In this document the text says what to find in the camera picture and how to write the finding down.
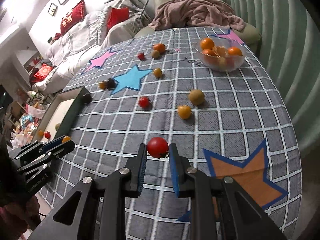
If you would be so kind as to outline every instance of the cable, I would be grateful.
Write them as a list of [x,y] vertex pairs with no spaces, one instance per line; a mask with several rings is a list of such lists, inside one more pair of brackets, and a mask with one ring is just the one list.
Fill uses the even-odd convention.
[[145,10],[146,7],[147,7],[148,2],[149,2],[149,0],[147,0],[146,3],[144,4],[144,6],[143,6],[143,8],[142,8],[142,12],[141,12],[141,14],[140,14],[140,18],[139,18],[139,28],[140,28],[140,30],[141,30],[141,18],[142,18],[142,15],[143,15],[143,13],[144,13],[144,10]]

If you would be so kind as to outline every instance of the glass bowl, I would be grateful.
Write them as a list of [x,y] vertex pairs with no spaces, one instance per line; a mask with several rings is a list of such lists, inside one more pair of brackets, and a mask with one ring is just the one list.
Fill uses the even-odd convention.
[[[202,53],[200,47],[200,41],[193,44],[197,57],[200,61],[209,68],[217,71],[231,72],[239,68],[244,62],[246,51],[244,46],[239,42],[224,38],[211,38],[218,49],[219,56],[211,56]],[[228,54],[228,49],[230,47],[237,47],[242,51],[242,56],[231,56]]]

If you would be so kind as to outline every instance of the orange star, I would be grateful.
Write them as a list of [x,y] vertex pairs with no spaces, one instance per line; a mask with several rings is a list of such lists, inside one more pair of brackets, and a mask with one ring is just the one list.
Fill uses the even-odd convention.
[[225,176],[233,177],[263,209],[268,208],[288,194],[287,191],[267,178],[269,161],[266,140],[263,140],[243,163],[233,161],[206,149],[203,149],[203,151],[212,177],[218,179]]

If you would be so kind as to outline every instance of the table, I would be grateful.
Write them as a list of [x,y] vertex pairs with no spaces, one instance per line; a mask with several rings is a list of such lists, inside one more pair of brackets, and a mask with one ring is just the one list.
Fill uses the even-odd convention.
[[[101,50],[65,88],[84,85],[93,101],[70,131],[76,150],[60,161],[54,181],[41,190],[49,205],[56,206],[81,178],[104,177],[123,167],[140,143],[161,136],[207,175],[232,175],[247,190],[250,184],[251,196],[290,239],[301,200],[294,130],[276,87],[248,47],[241,69],[232,73],[211,71],[195,58],[193,42],[223,33],[227,30],[170,29]],[[158,42],[168,51],[155,60],[150,52]],[[139,52],[145,61],[137,59]],[[159,67],[164,75],[142,77],[140,91],[124,88],[111,95],[98,88],[100,81],[129,73],[135,64],[140,71]],[[205,93],[199,107],[187,97],[195,88]],[[139,107],[140,96],[149,97],[151,110]],[[189,105],[192,117],[180,119],[178,105]],[[244,172],[259,179],[244,179]],[[148,156],[141,197],[126,200],[128,238],[189,239],[188,210],[189,201],[173,193],[168,159]]]

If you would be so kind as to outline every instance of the pink star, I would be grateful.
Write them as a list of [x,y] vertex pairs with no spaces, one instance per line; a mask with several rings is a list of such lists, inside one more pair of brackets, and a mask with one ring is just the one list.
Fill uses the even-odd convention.
[[213,35],[213,36],[216,36],[216,37],[219,37],[219,38],[224,38],[224,39],[229,39],[229,40],[234,40],[234,41],[239,42],[241,45],[244,44],[244,41],[241,40],[239,38],[239,36],[236,35],[232,30],[229,30],[229,33],[227,33],[227,34],[216,34],[216,35]]
[[113,54],[119,51],[119,50],[117,51],[111,51],[111,50],[112,50],[112,47],[110,47],[110,49],[108,49],[102,56],[89,60],[89,62],[91,63],[90,66],[87,67],[82,73],[89,71],[93,67],[101,69],[105,61],[109,57],[111,57]]

